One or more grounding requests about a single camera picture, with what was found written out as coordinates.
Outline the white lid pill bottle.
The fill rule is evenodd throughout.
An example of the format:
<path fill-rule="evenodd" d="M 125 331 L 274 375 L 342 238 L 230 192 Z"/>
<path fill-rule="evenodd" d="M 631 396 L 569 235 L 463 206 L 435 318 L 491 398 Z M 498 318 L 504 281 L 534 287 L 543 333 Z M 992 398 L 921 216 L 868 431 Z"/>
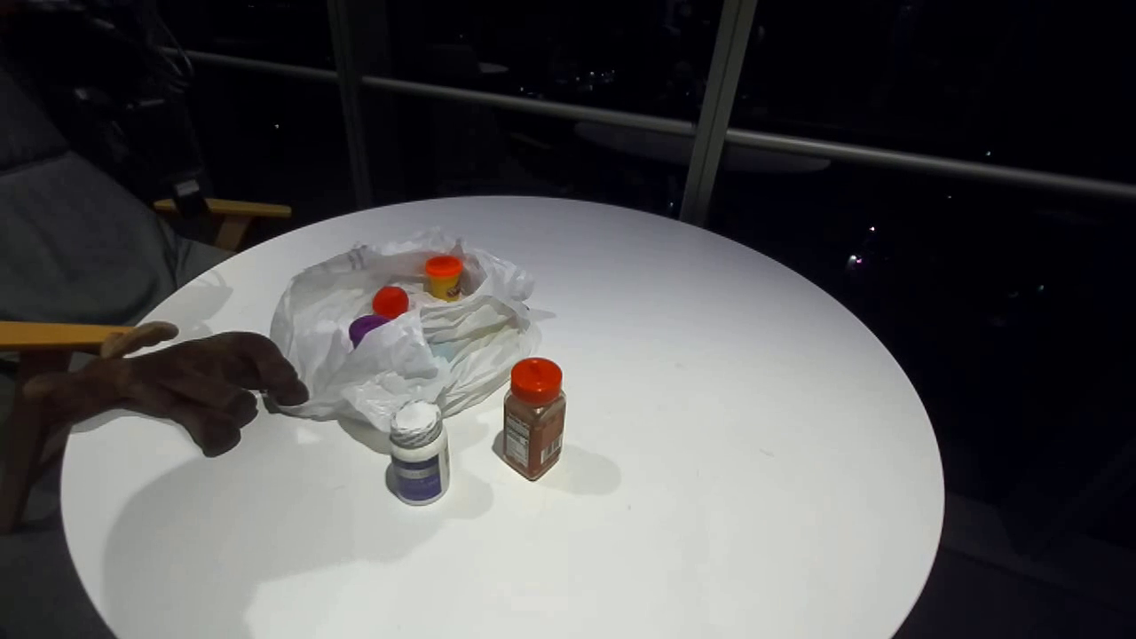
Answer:
<path fill-rule="evenodd" d="M 396 501 L 430 503 L 447 490 L 447 435 L 435 404 L 403 404 L 386 443 L 386 487 Z"/>

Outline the small red toy cup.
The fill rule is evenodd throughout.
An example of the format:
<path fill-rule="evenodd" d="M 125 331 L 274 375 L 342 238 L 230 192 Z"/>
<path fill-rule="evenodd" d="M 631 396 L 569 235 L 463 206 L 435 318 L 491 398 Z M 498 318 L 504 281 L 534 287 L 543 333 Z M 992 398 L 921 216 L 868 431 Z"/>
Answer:
<path fill-rule="evenodd" d="M 407 293 L 396 283 L 386 283 L 371 295 L 377 321 L 396 321 L 403 308 L 407 308 Z"/>

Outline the spice jar orange lid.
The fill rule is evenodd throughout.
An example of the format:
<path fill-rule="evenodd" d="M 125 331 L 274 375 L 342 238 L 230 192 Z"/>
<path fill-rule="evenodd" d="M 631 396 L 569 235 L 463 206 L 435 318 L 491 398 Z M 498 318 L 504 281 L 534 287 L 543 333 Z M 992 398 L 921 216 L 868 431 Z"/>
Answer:
<path fill-rule="evenodd" d="M 564 379 L 550 359 L 523 359 L 512 366 L 512 387 L 504 398 L 501 454 L 504 463 L 534 484 L 562 457 L 564 439 Z"/>

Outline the white plastic bag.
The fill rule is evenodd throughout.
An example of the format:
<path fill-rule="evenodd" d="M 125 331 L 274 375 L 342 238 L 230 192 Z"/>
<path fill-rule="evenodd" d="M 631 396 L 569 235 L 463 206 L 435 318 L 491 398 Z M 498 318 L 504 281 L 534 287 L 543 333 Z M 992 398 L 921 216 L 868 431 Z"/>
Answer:
<path fill-rule="evenodd" d="M 427 258 L 462 256 L 453 297 L 427 293 Z M 347 327 L 371 318 L 386 283 L 407 293 L 407 308 L 377 327 L 358 347 Z M 456 415 L 504 387 L 532 327 L 534 281 L 447 231 L 422 231 L 386 245 L 355 245 L 291 278 L 271 336 L 310 387 L 306 418 L 390 431 L 403 404 L 427 402 Z"/>

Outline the yellow cup orange lid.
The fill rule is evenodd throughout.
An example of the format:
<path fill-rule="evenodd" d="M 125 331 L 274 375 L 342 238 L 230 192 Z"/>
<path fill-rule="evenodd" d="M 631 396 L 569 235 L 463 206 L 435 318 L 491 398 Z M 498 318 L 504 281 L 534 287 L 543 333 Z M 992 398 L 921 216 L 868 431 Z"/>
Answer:
<path fill-rule="evenodd" d="M 463 258 L 462 256 L 430 256 L 422 275 L 427 275 L 430 295 L 453 297 L 462 293 Z"/>

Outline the purple toy cup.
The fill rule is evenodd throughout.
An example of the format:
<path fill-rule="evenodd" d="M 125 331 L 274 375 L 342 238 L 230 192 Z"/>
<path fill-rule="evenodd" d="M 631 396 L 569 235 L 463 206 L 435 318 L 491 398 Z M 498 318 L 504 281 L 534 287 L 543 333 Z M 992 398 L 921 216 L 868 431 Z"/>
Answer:
<path fill-rule="evenodd" d="M 351 327 L 347 327 L 347 342 L 358 347 L 377 327 L 384 327 L 386 321 L 381 321 L 381 318 L 358 318 L 358 321 L 351 321 Z"/>

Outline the grey window frame post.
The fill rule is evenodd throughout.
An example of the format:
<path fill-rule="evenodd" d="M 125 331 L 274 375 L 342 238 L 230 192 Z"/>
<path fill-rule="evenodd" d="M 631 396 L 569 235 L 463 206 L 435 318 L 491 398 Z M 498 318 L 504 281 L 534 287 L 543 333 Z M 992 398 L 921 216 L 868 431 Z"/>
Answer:
<path fill-rule="evenodd" d="M 760 0 L 723 0 L 681 192 L 681 220 L 707 225 Z"/>

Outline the brown plush toy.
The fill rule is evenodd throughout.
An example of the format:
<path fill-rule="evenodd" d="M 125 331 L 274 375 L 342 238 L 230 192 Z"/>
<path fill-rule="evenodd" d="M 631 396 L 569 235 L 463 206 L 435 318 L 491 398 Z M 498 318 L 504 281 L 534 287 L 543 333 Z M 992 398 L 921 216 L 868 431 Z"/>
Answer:
<path fill-rule="evenodd" d="M 20 387 L 20 410 L 50 431 L 120 410 L 177 422 L 207 457 L 226 454 L 261 402 L 310 402 L 295 366 L 261 333 L 211 333 L 136 359 L 99 359 Z"/>

